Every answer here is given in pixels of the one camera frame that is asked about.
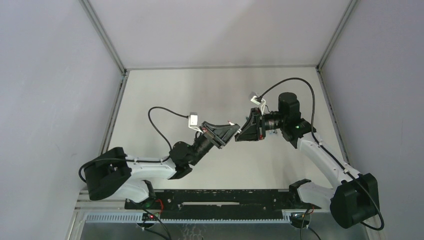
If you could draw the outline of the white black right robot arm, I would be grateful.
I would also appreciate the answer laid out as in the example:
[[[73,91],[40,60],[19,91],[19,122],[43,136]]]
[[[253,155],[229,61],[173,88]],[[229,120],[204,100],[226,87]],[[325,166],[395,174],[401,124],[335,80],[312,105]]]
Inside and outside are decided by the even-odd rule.
[[[279,129],[282,137],[310,159],[324,174],[331,187],[309,179],[290,185],[290,190],[303,203],[329,210],[336,223],[348,229],[374,216],[382,217],[377,179],[362,174],[347,162],[338,160],[313,125],[302,118],[300,103],[292,92],[278,96],[278,110],[265,113],[266,101],[255,93],[250,97],[256,107],[250,110],[245,124],[235,135],[237,142],[264,140],[267,132]]]

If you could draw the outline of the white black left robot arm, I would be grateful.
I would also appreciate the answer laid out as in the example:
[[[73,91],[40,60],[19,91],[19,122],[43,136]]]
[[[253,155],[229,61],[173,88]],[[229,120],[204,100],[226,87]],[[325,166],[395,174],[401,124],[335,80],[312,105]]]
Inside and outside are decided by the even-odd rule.
[[[134,157],[122,147],[114,147],[84,163],[78,176],[86,184],[91,201],[113,197],[142,203],[155,198],[150,179],[185,177],[212,148],[225,147],[239,129],[236,123],[215,125],[205,121],[193,144],[176,142],[168,156],[158,159]]]

